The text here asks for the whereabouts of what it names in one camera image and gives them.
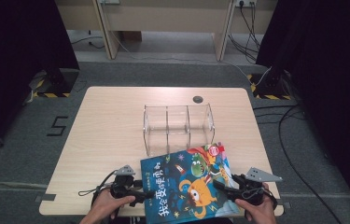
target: book cover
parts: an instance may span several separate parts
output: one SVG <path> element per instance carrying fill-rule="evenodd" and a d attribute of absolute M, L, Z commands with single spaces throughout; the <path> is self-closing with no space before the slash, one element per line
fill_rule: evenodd
<path fill-rule="evenodd" d="M 212 144 L 141 160 L 147 224 L 181 223 L 239 213 L 213 180 L 233 186 L 224 146 Z"/>

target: clear acrylic organizer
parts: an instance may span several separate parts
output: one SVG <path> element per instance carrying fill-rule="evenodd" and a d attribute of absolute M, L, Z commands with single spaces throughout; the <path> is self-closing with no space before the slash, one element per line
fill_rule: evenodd
<path fill-rule="evenodd" d="M 212 144 L 215 123 L 210 104 L 145 105 L 143 134 L 149 157 Z"/>

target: power strip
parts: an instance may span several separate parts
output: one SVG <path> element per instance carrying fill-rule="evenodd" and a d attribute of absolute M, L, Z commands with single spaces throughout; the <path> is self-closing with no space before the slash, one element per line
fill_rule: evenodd
<path fill-rule="evenodd" d="M 252 5 L 254 4 L 254 7 L 257 4 L 257 0 L 235 0 L 235 6 L 238 7 L 240 2 L 243 1 L 244 2 L 244 7 L 252 7 Z"/>

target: human hand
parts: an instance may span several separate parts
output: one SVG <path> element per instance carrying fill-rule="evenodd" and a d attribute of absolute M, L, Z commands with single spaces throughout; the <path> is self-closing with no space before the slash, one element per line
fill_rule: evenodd
<path fill-rule="evenodd" d="M 106 217 L 114 219 L 115 211 L 126 203 L 131 203 L 136 198 L 134 196 L 126 196 L 123 198 L 114 198 L 110 189 L 104 189 L 96 198 L 90 212 L 81 220 L 80 224 L 100 223 Z"/>
<path fill-rule="evenodd" d="M 264 188 L 268 189 L 266 183 L 262 183 Z M 262 198 L 262 204 L 253 205 L 245 200 L 236 199 L 235 203 L 247 211 L 246 218 L 248 221 L 254 220 L 256 224 L 275 224 L 276 219 L 273 212 L 273 201 L 267 195 Z"/>

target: gray carpet floor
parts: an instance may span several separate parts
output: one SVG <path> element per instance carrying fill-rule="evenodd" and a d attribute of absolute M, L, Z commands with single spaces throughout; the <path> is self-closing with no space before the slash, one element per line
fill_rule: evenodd
<path fill-rule="evenodd" d="M 78 223 L 82 217 L 44 217 L 39 197 L 45 193 L 83 96 L 90 86 L 163 86 L 244 88 L 278 183 L 285 213 L 279 223 L 337 223 L 306 182 L 342 223 L 350 223 L 350 190 L 337 167 L 326 158 L 323 145 L 301 106 L 279 123 L 299 101 L 254 98 L 247 79 L 231 65 L 167 63 L 79 63 L 80 72 L 67 98 L 35 97 L 14 118 L 0 147 L 0 223 Z M 242 66 L 245 73 L 263 73 L 258 66 Z M 66 126 L 62 136 L 51 125 Z M 235 219 L 235 223 L 247 223 Z"/>

